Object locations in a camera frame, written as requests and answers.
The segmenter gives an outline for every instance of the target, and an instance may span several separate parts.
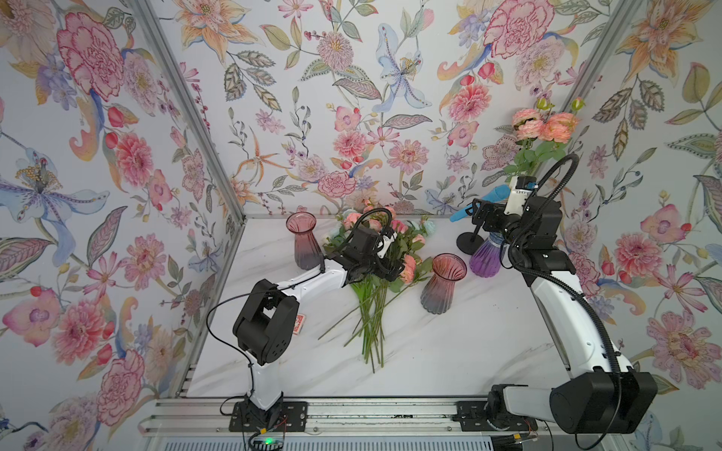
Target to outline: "pink rose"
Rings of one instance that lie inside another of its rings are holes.
[[[526,108],[525,110],[517,111],[511,118],[511,125],[520,126],[529,119],[539,119],[539,111],[533,108]]]
[[[640,224],[643,232],[647,232],[660,243],[683,240],[687,234],[684,233],[681,225],[682,217],[673,203],[659,209],[653,216],[647,216],[647,219]]]
[[[492,44],[492,58],[507,59],[540,40],[553,18],[547,0],[505,0],[492,15],[484,45]]]
[[[108,426],[118,423],[133,407],[142,388],[143,357],[129,349],[123,359],[115,359],[103,375],[97,394],[97,419]]]
[[[517,139],[537,138],[542,132],[544,121],[529,121],[519,126],[516,131]]]
[[[462,122],[451,131],[449,141],[453,141],[454,144],[460,147],[468,147],[478,128],[479,123],[476,121]]]
[[[13,307],[2,317],[2,322],[37,348],[50,338],[50,331],[58,324],[59,315],[58,296],[52,289],[46,289],[38,297]]]
[[[93,89],[106,102],[123,84],[123,59],[110,30],[84,12],[65,16],[58,49],[70,74],[86,94]]]
[[[338,107],[336,109],[336,131],[355,130],[361,121],[361,113],[358,108]]]
[[[346,172],[332,172],[326,174],[318,181],[318,190],[328,197],[341,198],[353,193],[356,189],[356,179],[349,177]]]

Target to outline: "painted flower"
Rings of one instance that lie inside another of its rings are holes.
[[[621,269],[632,276],[650,276],[662,264],[662,249],[639,232],[622,234],[614,256]]]
[[[654,215],[647,216],[647,219],[640,224],[643,232],[647,232],[660,243],[683,240],[686,234],[681,225],[682,217],[673,203],[665,205]]]
[[[400,167],[406,174],[411,175],[414,171],[421,169],[422,165],[428,163],[427,154],[429,149],[423,147],[420,142],[411,142],[407,139],[403,144],[397,142],[393,149],[388,151],[391,158],[388,159],[388,165],[391,167]]]
[[[449,141],[460,147],[468,147],[478,128],[479,123],[476,121],[462,122],[449,133]]]
[[[203,157],[196,149],[192,157],[186,157],[183,163],[183,187],[193,193],[193,198],[200,201],[203,198],[203,189],[206,187],[205,174],[203,171]]]
[[[65,29],[58,30],[58,49],[73,79],[86,94],[92,89],[107,102],[121,91],[123,59],[105,25],[84,12],[68,13]]]
[[[158,90],[145,58],[133,51],[126,53],[123,75],[126,91],[138,102],[143,111],[153,115]]]
[[[464,86],[451,100],[449,116],[459,122],[476,119],[482,111],[489,107],[491,100],[489,88],[483,84]]]
[[[104,327],[103,309],[95,302],[83,299],[68,307],[60,317],[59,332],[53,334],[58,363],[85,360],[100,342]]]
[[[338,107],[336,109],[336,131],[355,130],[361,121],[361,113],[358,108]]]
[[[454,172],[461,172],[468,170],[469,162],[464,159],[464,156],[459,152],[454,155],[449,155],[446,158],[446,167]]]
[[[581,255],[589,254],[592,244],[596,240],[596,226],[583,221],[574,221],[564,231],[564,241],[570,252]]]
[[[551,74],[564,54],[564,49],[564,43],[557,38],[541,40],[527,49],[516,59],[516,88],[539,82]]]
[[[6,0],[0,8],[0,47],[19,61],[45,63],[53,52],[55,17],[44,0]]]
[[[632,27],[617,53],[631,53],[627,83],[645,67],[677,83],[677,50],[701,41],[695,22],[712,7],[708,0],[651,0],[647,17]]]
[[[239,22],[250,11],[232,0],[173,0],[181,10],[175,20],[183,24],[180,41],[185,50],[205,42],[225,65],[228,43],[256,44],[261,40]]]
[[[58,245],[53,254],[53,265],[65,263],[75,250],[75,239],[65,225],[73,212],[93,214],[99,211],[110,195],[109,191],[96,193],[80,190],[73,194],[58,193],[62,189],[50,157],[32,148],[25,150],[27,159],[18,159],[15,177],[24,186],[13,185],[0,177],[0,206],[6,206],[14,221],[23,223],[30,218],[50,222],[58,236]]]
[[[302,11],[308,11],[313,8],[313,5],[303,4],[304,1],[305,0],[283,0],[285,5],[279,6],[278,10],[286,13],[283,14],[284,18],[296,14],[296,17],[300,19]]]
[[[112,426],[133,407],[142,388],[143,357],[129,349],[122,359],[114,359],[103,375],[97,394],[97,419]]]
[[[539,41],[554,18],[547,0],[505,0],[492,15],[484,45],[492,44],[492,57],[504,59],[526,51]]]
[[[386,131],[383,130],[383,127],[379,127],[376,130],[376,133],[373,133],[370,131],[368,133],[368,136],[371,136],[372,140],[369,142],[369,144],[381,144],[381,147],[383,148],[383,145],[388,143],[397,143],[398,141],[396,138],[398,138],[400,133],[398,131],[394,131],[393,128],[387,128]]]
[[[97,421],[95,394],[68,398],[51,413],[48,433],[44,437],[47,450],[77,451],[95,435]]]
[[[318,54],[332,71],[340,72],[351,66],[354,61],[354,49],[341,33],[330,32],[318,42]]]
[[[406,285],[414,281],[414,272],[416,271],[416,260],[409,254],[404,255],[404,270],[399,277]]]
[[[145,238],[136,237],[135,247],[128,246],[130,257],[123,259],[126,269],[126,280],[135,281],[136,291],[148,288],[149,279],[157,279],[165,275],[165,259],[162,253],[163,243],[155,239],[155,233]]]
[[[596,282],[599,280],[600,274],[594,267],[594,262],[576,252],[569,254],[569,259],[577,270],[577,277],[585,296],[591,297],[598,294],[601,288]]]
[[[653,274],[657,278],[657,281],[659,281],[662,286],[668,288],[668,290],[664,292],[664,297],[666,299],[670,299],[674,294],[676,294],[679,303],[682,304],[684,309],[689,313],[692,313],[692,311],[690,310],[690,306],[701,312],[707,310],[706,305],[692,297],[704,296],[706,294],[705,290],[701,288],[684,287],[695,278],[694,273],[684,273],[679,277],[679,279],[677,279],[675,275],[676,270],[677,267],[675,265],[667,265],[667,277],[663,277],[657,271],[653,271]]]
[[[93,292],[97,290],[97,298],[103,297],[105,294],[105,290],[109,286],[115,286],[116,281],[111,280],[110,278],[113,276],[113,274],[116,273],[116,271],[124,266],[123,261],[119,261],[118,264],[116,264],[116,258],[118,257],[118,254],[111,252],[110,253],[110,260],[105,261],[105,256],[101,255],[100,258],[98,258],[97,263],[100,267],[100,271],[96,271],[95,269],[91,268],[87,271],[88,277],[90,277],[93,280],[97,280],[94,284],[87,285],[83,289],[83,294],[88,294],[90,292]]]
[[[318,155],[298,162],[298,176],[307,182],[318,182],[328,171]]]
[[[281,130],[285,130],[286,127],[284,127],[281,121],[271,116],[271,113],[266,113],[263,110],[258,110],[258,112],[256,113],[256,122],[263,129],[263,131],[268,130],[271,133],[275,133],[277,135],[280,133]]]
[[[148,343],[148,352],[145,354],[146,380],[152,385],[159,383],[168,372],[172,359],[173,336],[163,328],[156,330],[152,340]]]
[[[153,158],[145,138],[126,133],[116,147],[116,161],[123,179],[133,186],[143,186],[150,180]]]
[[[183,229],[191,223],[191,210],[188,207],[174,206],[170,209],[170,211],[170,222],[172,222],[178,229]]]
[[[52,289],[46,289],[40,296],[13,307],[2,317],[2,323],[37,348],[50,338],[50,331],[58,324],[59,317],[58,296]]]
[[[688,311],[682,316],[673,312],[662,315],[661,323],[649,318],[647,335],[654,338],[657,344],[654,351],[655,368],[669,370],[669,375],[676,382],[682,381],[682,370],[687,376],[687,384],[703,389],[707,382],[720,382],[720,367],[714,363],[722,359],[722,348],[714,343],[707,343],[712,333],[707,328],[693,330],[695,317]]]
[[[482,165],[482,170],[490,171],[508,165],[514,161],[514,157],[516,157],[519,149],[521,149],[521,147],[516,143],[513,136],[502,136],[493,146],[483,148],[484,158],[486,160]]]
[[[334,150],[342,157],[353,159],[366,150],[367,144],[363,133],[358,130],[346,130],[339,133],[334,140]]]

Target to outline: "pink peony illustration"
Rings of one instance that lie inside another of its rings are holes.
[[[126,280],[135,281],[136,291],[148,288],[148,280],[165,274],[163,243],[155,239],[155,233],[145,238],[136,237],[135,247],[128,246],[130,257],[123,259],[126,268]]]
[[[346,172],[331,172],[318,181],[318,190],[328,197],[341,198],[353,193],[356,189],[356,179]]]
[[[407,139],[403,144],[400,142],[393,146],[388,154],[388,165],[391,167],[400,167],[406,174],[411,175],[414,171],[421,169],[422,165],[428,163],[429,159],[426,154],[429,150],[423,147],[420,142],[411,142]]]
[[[492,44],[492,58],[507,59],[540,40],[553,18],[547,0],[505,0],[492,15],[484,45]]]
[[[107,102],[121,91],[123,59],[105,25],[84,12],[67,14],[65,30],[58,30],[58,49],[85,94],[92,89]]]
[[[665,205],[652,216],[641,222],[643,232],[659,243],[682,241],[685,237],[682,225],[682,217],[673,203]]]
[[[59,316],[58,296],[52,289],[46,289],[40,291],[40,296],[13,307],[2,317],[2,322],[37,348],[50,338],[50,331],[58,324]]]
[[[632,276],[650,276],[662,264],[662,249],[639,232],[622,234],[614,256],[621,269]]]
[[[95,302],[82,300],[68,307],[60,317],[59,332],[53,335],[58,363],[85,360],[100,342],[104,327],[103,309]]]
[[[476,119],[482,111],[489,107],[491,100],[489,88],[483,84],[464,86],[451,100],[449,116],[459,122]]]
[[[714,361],[722,359],[722,348],[707,343],[712,336],[709,329],[693,330],[694,325],[695,317],[686,310],[682,316],[667,312],[662,315],[661,323],[649,318],[647,335],[657,341],[652,346],[654,367],[669,370],[669,376],[676,382],[682,381],[684,370],[687,384],[701,390],[711,380],[721,381],[721,369]]]
[[[108,426],[118,423],[131,410],[142,388],[143,357],[129,349],[122,359],[114,359],[103,375],[97,394],[97,419]]]
[[[116,147],[116,161],[128,183],[136,187],[148,183],[153,158],[145,138],[139,138],[135,133],[124,134]]]
[[[203,172],[203,157],[196,149],[192,157],[183,158],[183,187],[193,193],[193,198],[200,201],[203,198],[203,189],[206,187]]]

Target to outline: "painted leaf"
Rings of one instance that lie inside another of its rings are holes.
[[[431,122],[431,119],[424,115],[416,114],[413,116],[407,114],[397,114],[392,118],[389,118],[384,124],[384,127],[396,128],[398,130],[404,130],[405,128],[411,128],[417,126],[420,123]]]
[[[271,86],[276,82],[271,74],[257,67],[249,67],[245,72],[250,75],[252,79],[256,80],[256,83],[262,84],[263,86]]]
[[[686,123],[692,122],[694,119],[696,119],[702,113],[704,113],[704,111],[702,111],[702,110],[695,110],[695,109],[684,110],[681,113],[674,116],[669,121],[664,121],[664,123],[668,123],[669,125],[672,125],[672,126],[681,126]]]
[[[40,238],[0,238],[0,282],[23,272],[50,244]]]
[[[322,59],[316,59],[311,61],[311,64],[308,65],[306,70],[303,71],[303,76],[301,77],[301,81],[305,82],[306,80],[310,80],[315,76],[318,75],[324,75],[331,71],[331,68],[328,64],[324,63]]]
[[[261,25],[261,29],[266,33],[266,37],[275,48],[281,51],[291,48],[291,41],[288,39],[288,35],[276,25]]]
[[[627,148],[627,142],[629,141],[629,124],[626,118],[622,119],[617,127],[617,132],[614,134],[614,142],[612,144],[612,150],[614,151],[614,158],[619,161],[622,157],[625,149]]]
[[[722,313],[722,280],[712,277],[695,277],[695,280],[700,282],[707,292],[712,306]]]
[[[265,103],[268,108],[276,111],[281,110],[281,105],[279,105],[278,100],[273,94],[271,94],[270,91],[258,85],[254,85],[253,90],[256,91],[258,98],[261,99],[261,101]]]
[[[722,183],[709,175],[696,175],[695,178],[702,183],[705,189],[705,209],[707,214],[722,233]]]
[[[652,111],[664,111],[664,93],[657,83],[642,80],[639,83],[639,91],[642,95],[642,101]]]
[[[615,92],[605,103],[599,108],[599,111],[592,116],[597,122],[606,123],[616,118],[619,112],[622,111],[622,106],[627,103],[630,95],[632,94],[632,88],[622,89],[621,91]]]
[[[635,130],[644,130],[647,125],[647,108],[639,100],[632,100],[630,105],[630,125]]]
[[[121,215],[127,208],[128,206],[122,206],[111,211],[105,217],[105,221],[90,234],[90,238],[88,238],[87,257],[88,266],[91,268],[92,264],[113,245],[118,234],[118,228],[121,225]]]
[[[226,101],[237,100],[245,94],[245,82],[240,75],[237,64],[231,64],[223,76],[223,87],[226,91]]]
[[[246,50],[235,54],[240,60],[255,67],[271,67],[276,63],[268,56],[253,50]]]
[[[710,159],[717,155],[715,140],[716,136],[713,134],[698,133],[685,136],[673,142],[668,142],[666,145],[671,149],[684,150],[702,159]]]
[[[707,89],[710,89],[710,72],[702,64],[691,63],[682,86],[682,99],[687,103],[701,102]]]
[[[375,100],[381,98],[381,93],[370,80],[356,81],[348,78],[341,78],[334,83],[334,86],[340,86],[360,99]]]

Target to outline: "flower bouquet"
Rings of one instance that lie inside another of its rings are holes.
[[[366,205],[364,212],[382,207],[381,205],[374,205],[370,201],[365,201],[364,203]],[[366,363],[371,362],[371,368],[374,372],[374,352],[376,353],[377,363],[383,368],[383,309],[407,288],[429,279],[427,274],[431,271],[432,258],[422,260],[417,252],[424,247],[426,237],[435,231],[435,225],[428,219],[428,216],[422,216],[420,222],[411,220],[401,221],[396,219],[396,212],[393,210],[393,207],[385,206],[384,208],[391,212],[393,217],[391,227],[397,233],[396,240],[391,243],[386,255],[391,260],[403,261],[403,272],[392,282],[369,274],[362,280],[351,284],[351,287],[359,299],[358,307],[348,312],[322,336],[318,337],[320,340],[329,333],[331,329],[340,324],[341,321],[356,310],[359,310],[361,318],[358,324],[356,324],[351,338],[344,346],[351,343],[354,338],[363,335],[361,354]],[[339,228],[335,229],[323,239],[323,248],[327,253],[333,252],[334,249],[343,243],[361,215],[361,213],[355,210],[347,210],[342,214],[336,215],[339,221]],[[386,214],[377,213],[364,219],[363,225],[376,232],[380,232],[386,221],[388,221]],[[387,293],[389,290],[396,293],[396,295],[387,301]]]

